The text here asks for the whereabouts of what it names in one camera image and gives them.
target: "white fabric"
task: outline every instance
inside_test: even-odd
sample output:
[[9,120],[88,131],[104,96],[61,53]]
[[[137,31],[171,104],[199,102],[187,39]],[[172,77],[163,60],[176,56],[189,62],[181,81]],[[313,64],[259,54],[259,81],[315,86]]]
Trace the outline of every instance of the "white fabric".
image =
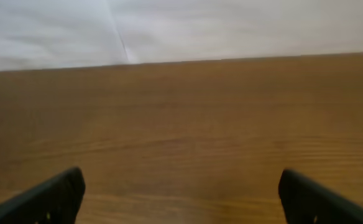
[[363,0],[0,0],[0,70],[363,52]]

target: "wood grain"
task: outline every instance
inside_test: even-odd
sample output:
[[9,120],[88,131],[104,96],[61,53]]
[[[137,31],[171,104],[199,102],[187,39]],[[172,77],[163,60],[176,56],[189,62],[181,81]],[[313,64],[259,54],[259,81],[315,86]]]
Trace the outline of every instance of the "wood grain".
[[70,166],[78,223],[285,223],[284,167],[363,206],[363,54],[0,73],[0,202]]

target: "crease in white sheet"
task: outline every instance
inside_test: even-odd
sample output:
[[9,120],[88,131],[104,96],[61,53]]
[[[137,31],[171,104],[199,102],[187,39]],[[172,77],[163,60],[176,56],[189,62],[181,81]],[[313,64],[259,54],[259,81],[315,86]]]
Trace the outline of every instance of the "crease in white sheet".
[[109,0],[132,63],[363,52],[363,0]]
[[0,0],[0,70],[127,63],[106,0]]

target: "wooden table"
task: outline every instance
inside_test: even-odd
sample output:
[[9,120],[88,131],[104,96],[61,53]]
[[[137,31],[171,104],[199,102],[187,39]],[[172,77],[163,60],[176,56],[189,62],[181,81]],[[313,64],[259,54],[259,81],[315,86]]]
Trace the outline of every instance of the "wooden table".
[[284,167],[363,206],[363,54],[0,72],[0,202],[71,166],[77,223],[285,223]]

